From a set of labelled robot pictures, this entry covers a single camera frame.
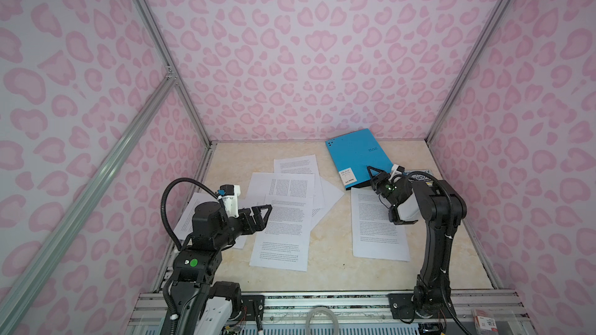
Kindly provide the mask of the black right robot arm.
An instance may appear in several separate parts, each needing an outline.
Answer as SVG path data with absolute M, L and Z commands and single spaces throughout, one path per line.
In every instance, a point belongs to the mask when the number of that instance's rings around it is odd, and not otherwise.
M 453 322 L 469 334 L 459 320 L 451 300 L 449 269 L 453 242 L 459 225 L 467 216 L 467 205 L 446 181 L 421 171 L 391 175 L 369 166 L 369 182 L 381 201 L 386 201 L 391 223 L 413 225 L 419 213 L 425 221 L 426 240 L 424 261 L 417 276 L 411 302 L 395 305 L 397 318 L 405 324 L 416 319 L 429 319 L 447 312 Z

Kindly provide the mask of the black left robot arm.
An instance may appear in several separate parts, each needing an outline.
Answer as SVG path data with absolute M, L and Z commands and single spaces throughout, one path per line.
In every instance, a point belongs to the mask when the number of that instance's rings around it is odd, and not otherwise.
M 180 183 L 203 189 L 212 198 L 195 207 L 192 230 L 183 239 L 176 236 L 166 215 L 169 193 Z M 177 178 L 165 188 L 161 221 L 178 254 L 162 288 L 167 311 L 161 333 L 234 334 L 244 321 L 255 322 L 257 332 L 264 332 L 264 297 L 244 297 L 239 283 L 215 279 L 223 252 L 236 245 L 239 237 L 264 231 L 273 211 L 270 204 L 240 208 L 240 193 L 236 185 L 223 185 L 214 192 L 192 178 Z

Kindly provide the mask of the teal folder with black inside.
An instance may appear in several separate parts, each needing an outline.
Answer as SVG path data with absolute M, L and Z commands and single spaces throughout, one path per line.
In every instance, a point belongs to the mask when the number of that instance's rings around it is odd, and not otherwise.
M 392 161 L 369 129 L 358 130 L 325 141 L 346 190 L 369 186 L 368 167 L 390 173 Z

